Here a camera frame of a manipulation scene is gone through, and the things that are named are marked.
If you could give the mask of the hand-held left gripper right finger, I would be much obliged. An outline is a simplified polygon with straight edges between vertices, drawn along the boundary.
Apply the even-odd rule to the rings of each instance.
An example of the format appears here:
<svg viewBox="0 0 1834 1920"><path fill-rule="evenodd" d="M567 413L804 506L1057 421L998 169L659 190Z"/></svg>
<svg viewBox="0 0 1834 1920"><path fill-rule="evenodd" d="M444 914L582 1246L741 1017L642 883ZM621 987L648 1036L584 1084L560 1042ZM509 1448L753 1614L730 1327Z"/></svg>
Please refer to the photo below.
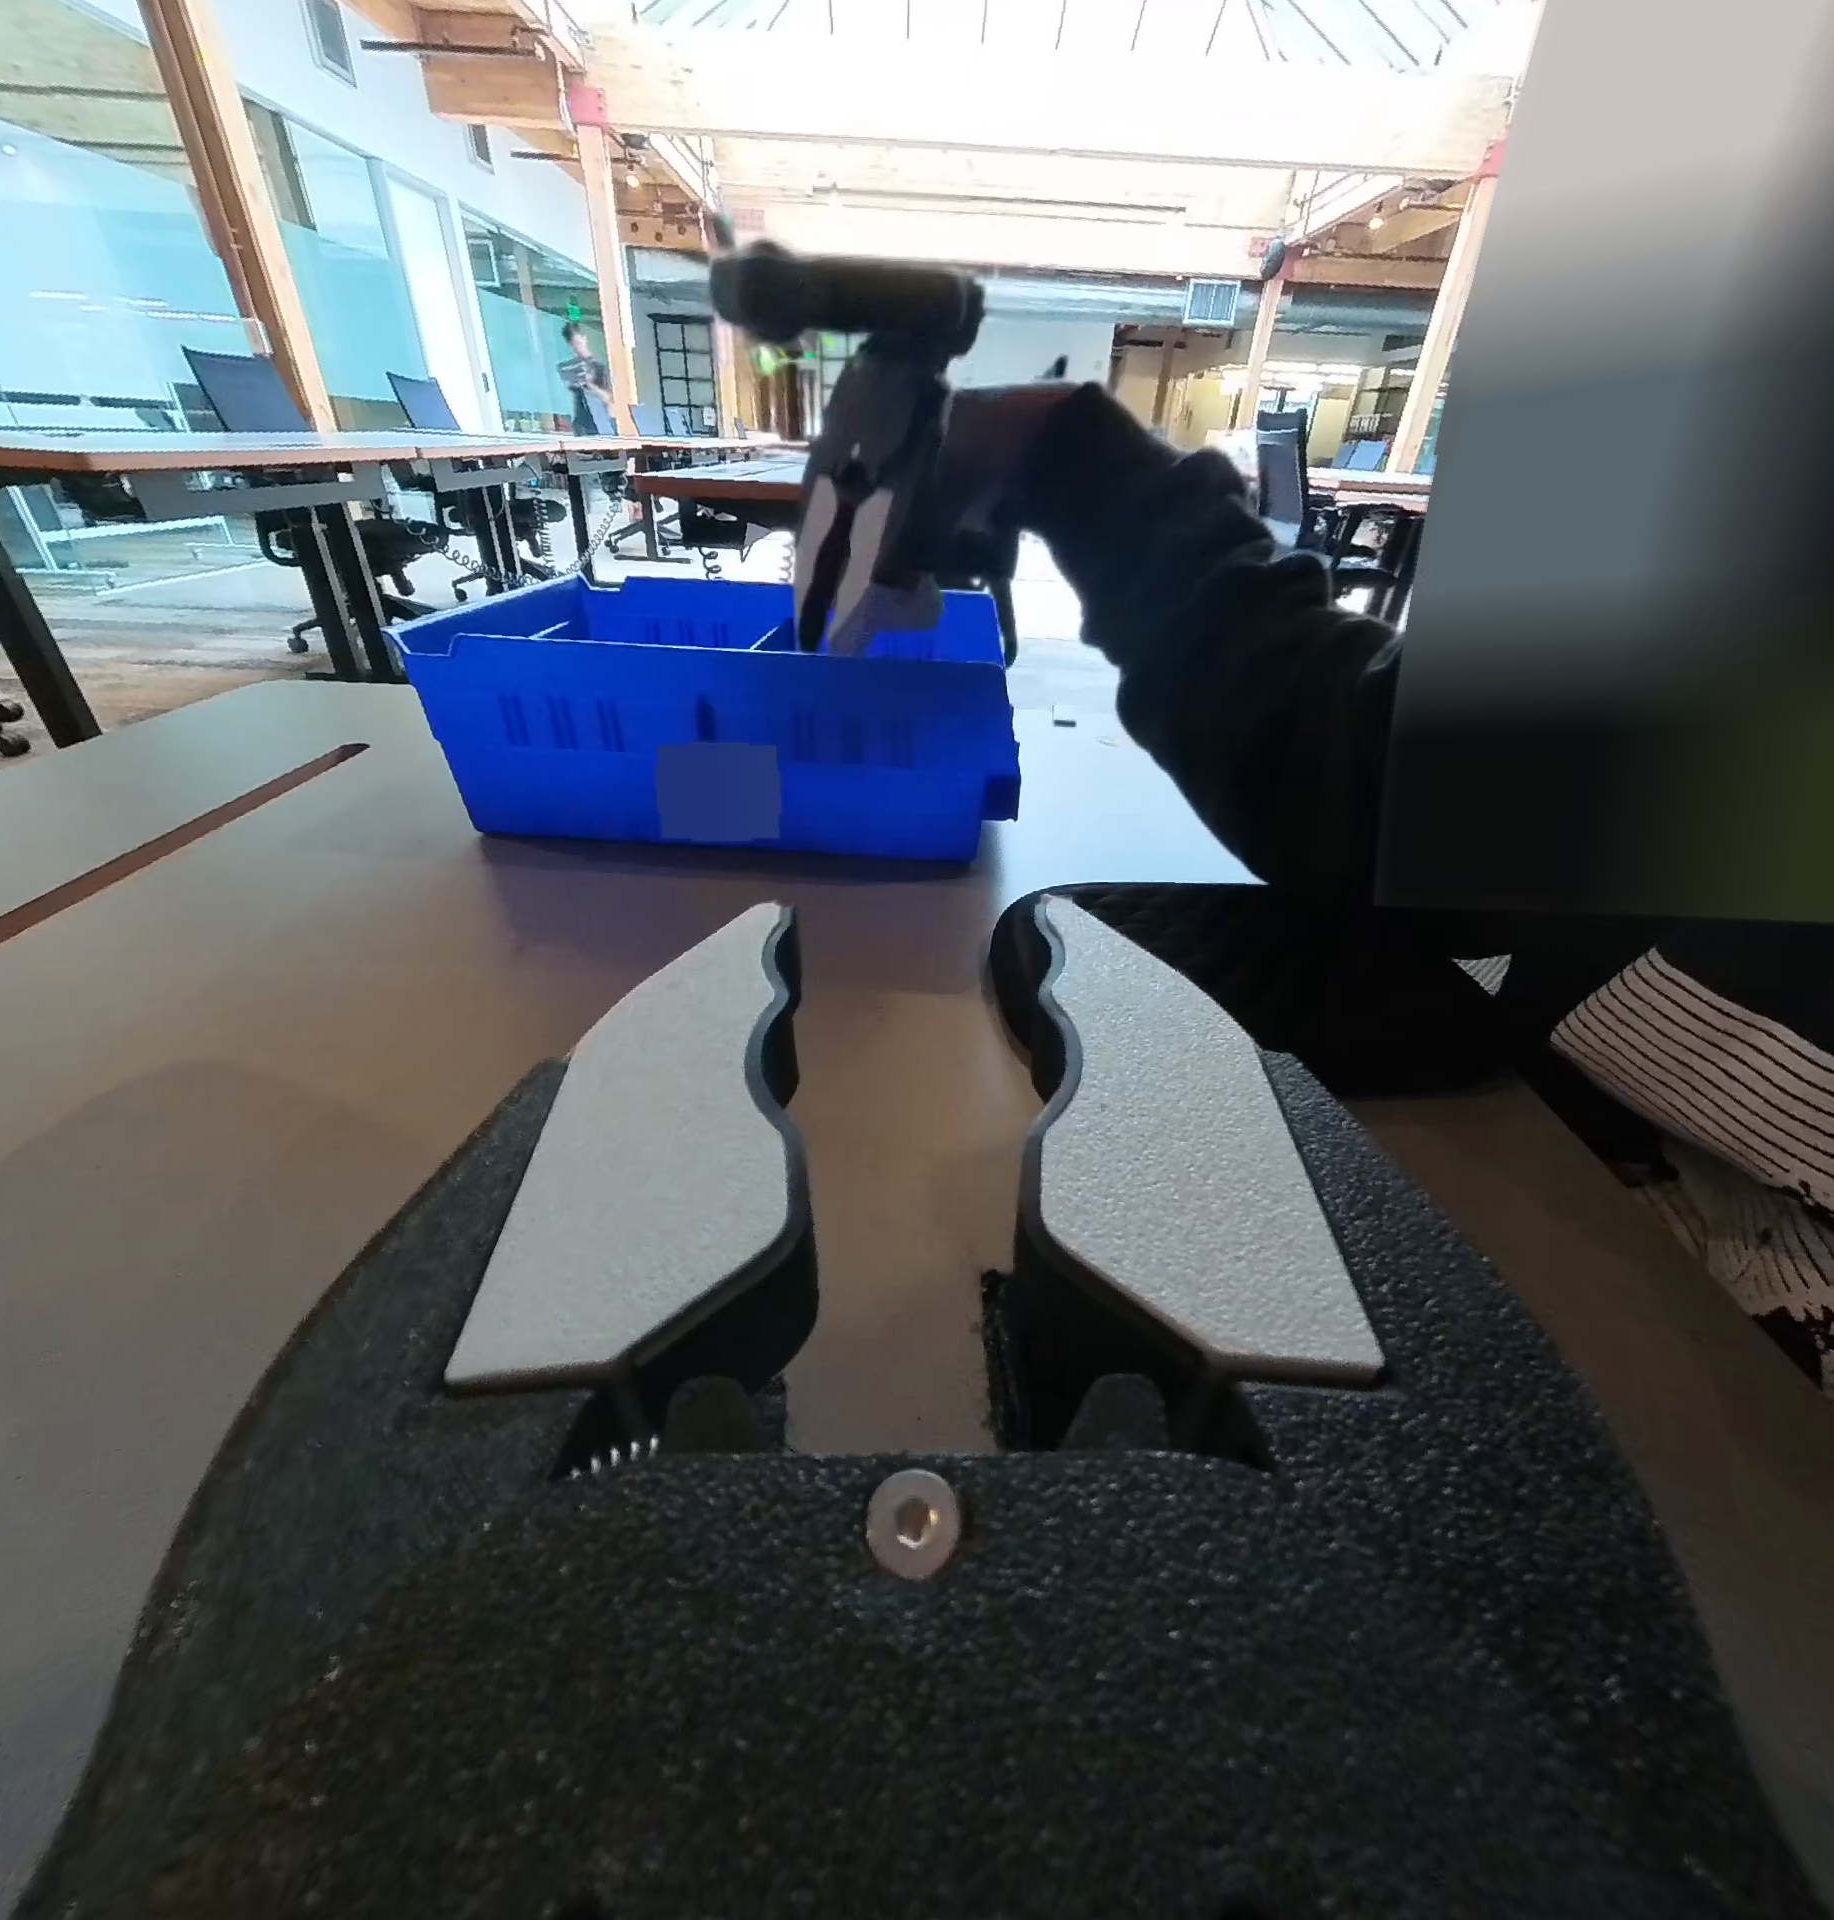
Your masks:
<svg viewBox="0 0 1834 1920"><path fill-rule="evenodd" d="M1121 931L1047 895L1059 1069L1021 1166L1047 1267L1212 1379L1364 1388L1384 1353L1249 1033Z"/></svg>

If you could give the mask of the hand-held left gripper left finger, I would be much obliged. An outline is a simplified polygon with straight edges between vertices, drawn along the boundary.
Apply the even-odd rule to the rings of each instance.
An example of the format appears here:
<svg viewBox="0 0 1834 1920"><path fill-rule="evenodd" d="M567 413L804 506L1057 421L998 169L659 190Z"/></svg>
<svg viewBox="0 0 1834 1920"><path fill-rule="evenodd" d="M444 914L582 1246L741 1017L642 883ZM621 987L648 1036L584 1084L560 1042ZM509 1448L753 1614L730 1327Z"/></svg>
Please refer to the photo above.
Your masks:
<svg viewBox="0 0 1834 1920"><path fill-rule="evenodd" d="M570 1049L446 1368L456 1394L640 1387L812 1254L796 918L761 903Z"/></svg>

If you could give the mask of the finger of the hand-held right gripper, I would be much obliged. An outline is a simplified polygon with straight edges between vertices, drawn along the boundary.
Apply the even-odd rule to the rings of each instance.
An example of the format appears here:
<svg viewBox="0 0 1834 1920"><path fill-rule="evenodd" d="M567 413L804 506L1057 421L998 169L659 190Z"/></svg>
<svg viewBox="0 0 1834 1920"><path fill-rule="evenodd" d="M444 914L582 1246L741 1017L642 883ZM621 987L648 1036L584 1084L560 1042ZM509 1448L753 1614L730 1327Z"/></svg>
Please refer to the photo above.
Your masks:
<svg viewBox="0 0 1834 1920"><path fill-rule="evenodd" d="M833 477L813 475L804 500L792 556L792 627L802 653L817 653L847 576L857 503Z"/></svg>
<svg viewBox="0 0 1834 1920"><path fill-rule="evenodd" d="M831 595L833 657L861 657L883 632L933 626L933 563L924 537L911 529L908 501L863 501L840 545Z"/></svg>

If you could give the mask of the blue plastic bin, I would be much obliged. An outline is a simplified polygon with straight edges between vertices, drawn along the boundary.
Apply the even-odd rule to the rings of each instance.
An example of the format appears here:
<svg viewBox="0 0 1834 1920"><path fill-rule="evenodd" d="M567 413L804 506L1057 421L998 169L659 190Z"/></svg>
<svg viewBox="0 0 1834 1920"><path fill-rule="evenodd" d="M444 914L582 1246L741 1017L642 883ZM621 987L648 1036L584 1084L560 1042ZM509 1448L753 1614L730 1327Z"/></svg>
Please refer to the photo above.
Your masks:
<svg viewBox="0 0 1834 1920"><path fill-rule="evenodd" d="M394 632L475 829L969 861L1021 807L983 594L863 653L796 644L783 586L557 579Z"/></svg>

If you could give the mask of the person's right forearm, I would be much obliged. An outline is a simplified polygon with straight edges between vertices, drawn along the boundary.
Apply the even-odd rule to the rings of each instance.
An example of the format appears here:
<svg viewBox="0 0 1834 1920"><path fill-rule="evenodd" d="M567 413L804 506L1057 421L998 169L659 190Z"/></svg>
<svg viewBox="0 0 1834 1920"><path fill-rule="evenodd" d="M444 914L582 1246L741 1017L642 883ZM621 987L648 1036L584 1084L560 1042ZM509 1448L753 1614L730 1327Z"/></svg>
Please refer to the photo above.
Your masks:
<svg viewBox="0 0 1834 1920"><path fill-rule="evenodd" d="M1002 506L1073 588L1117 712L1258 881L1366 909L1400 640L1282 551L1216 453L1183 454L1096 386L1002 397Z"/></svg>

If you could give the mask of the person's right hand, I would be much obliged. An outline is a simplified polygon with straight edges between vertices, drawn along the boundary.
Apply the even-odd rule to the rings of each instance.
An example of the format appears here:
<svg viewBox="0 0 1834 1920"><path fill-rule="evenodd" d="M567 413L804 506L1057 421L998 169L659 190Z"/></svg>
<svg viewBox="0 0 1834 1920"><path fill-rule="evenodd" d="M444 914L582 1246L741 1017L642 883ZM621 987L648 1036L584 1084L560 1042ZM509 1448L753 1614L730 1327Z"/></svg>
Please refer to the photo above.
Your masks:
<svg viewBox="0 0 1834 1920"><path fill-rule="evenodd" d="M1009 580L1029 524L1029 482L1068 381L960 388L947 406L925 506L924 546L942 582Z"/></svg>

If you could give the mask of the black mesh cushion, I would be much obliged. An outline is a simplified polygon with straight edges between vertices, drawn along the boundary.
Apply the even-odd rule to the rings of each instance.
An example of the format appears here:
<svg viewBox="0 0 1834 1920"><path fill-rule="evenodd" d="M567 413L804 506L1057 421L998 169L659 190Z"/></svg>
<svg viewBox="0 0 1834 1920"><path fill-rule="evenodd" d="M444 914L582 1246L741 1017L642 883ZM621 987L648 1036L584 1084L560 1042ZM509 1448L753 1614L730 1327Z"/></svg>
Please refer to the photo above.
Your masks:
<svg viewBox="0 0 1834 1920"><path fill-rule="evenodd" d="M1049 949L1034 911L1051 899L1169 966L1341 1100L1460 1096L1514 1072L1490 997L1450 957L1377 914L1306 911L1260 884L1086 883L1015 899L987 968L1021 1045L1041 1029Z"/></svg>

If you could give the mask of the wooden office desk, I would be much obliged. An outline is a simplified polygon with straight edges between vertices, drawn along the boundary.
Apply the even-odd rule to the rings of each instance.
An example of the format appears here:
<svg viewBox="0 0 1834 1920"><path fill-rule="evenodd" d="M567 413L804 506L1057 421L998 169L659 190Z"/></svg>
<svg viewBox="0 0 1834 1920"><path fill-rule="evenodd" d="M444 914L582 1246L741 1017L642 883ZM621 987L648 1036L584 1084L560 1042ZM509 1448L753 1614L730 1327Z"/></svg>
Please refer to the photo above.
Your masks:
<svg viewBox="0 0 1834 1920"><path fill-rule="evenodd" d="M0 430L0 493L26 487L113 482L144 522L279 514L299 535L299 565L329 656L332 680L400 686L381 599L358 541L358 506L381 506L397 468L441 494L496 493L522 468L571 482L628 469L646 447L636 436L91 436ZM49 741L83 745L101 729L30 586L0 541L0 649L23 704Z"/></svg>

